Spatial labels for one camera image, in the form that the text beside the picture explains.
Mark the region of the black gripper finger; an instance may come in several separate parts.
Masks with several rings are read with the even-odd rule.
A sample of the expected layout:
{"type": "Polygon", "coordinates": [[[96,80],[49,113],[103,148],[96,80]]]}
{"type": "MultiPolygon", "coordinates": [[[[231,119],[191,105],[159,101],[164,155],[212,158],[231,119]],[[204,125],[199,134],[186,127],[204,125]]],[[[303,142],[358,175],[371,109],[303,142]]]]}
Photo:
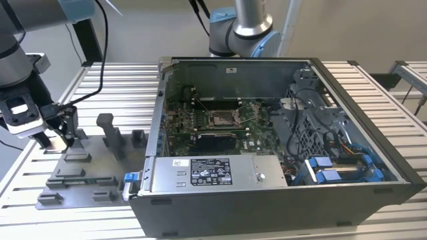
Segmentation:
{"type": "Polygon", "coordinates": [[[35,128],[35,134],[32,138],[40,144],[41,148],[48,148],[52,145],[49,137],[59,137],[60,136],[60,120],[59,118],[52,118],[48,120],[39,120],[37,126],[35,128]],[[47,135],[45,130],[49,130],[55,133],[55,135],[47,135]]]}
{"type": "Polygon", "coordinates": [[[75,106],[67,107],[60,112],[59,119],[60,119],[59,135],[67,147],[72,147],[75,144],[75,138],[77,137],[77,134],[76,134],[76,130],[79,126],[77,108],[75,106]]]}

